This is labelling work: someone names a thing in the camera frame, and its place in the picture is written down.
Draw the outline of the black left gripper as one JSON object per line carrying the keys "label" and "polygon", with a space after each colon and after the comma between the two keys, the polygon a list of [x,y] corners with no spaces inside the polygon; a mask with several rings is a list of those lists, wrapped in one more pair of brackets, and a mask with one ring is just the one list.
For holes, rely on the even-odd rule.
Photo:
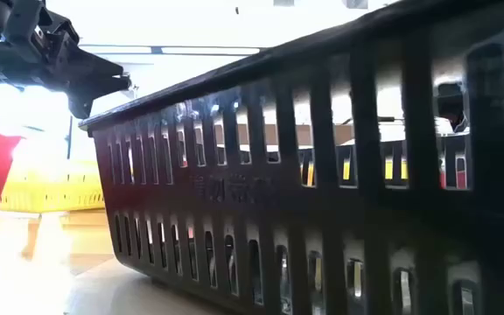
{"label": "black left gripper", "polygon": [[0,1],[0,84],[67,93],[75,118],[89,118],[98,95],[130,87],[123,67],[78,47],[69,18],[44,1]]}

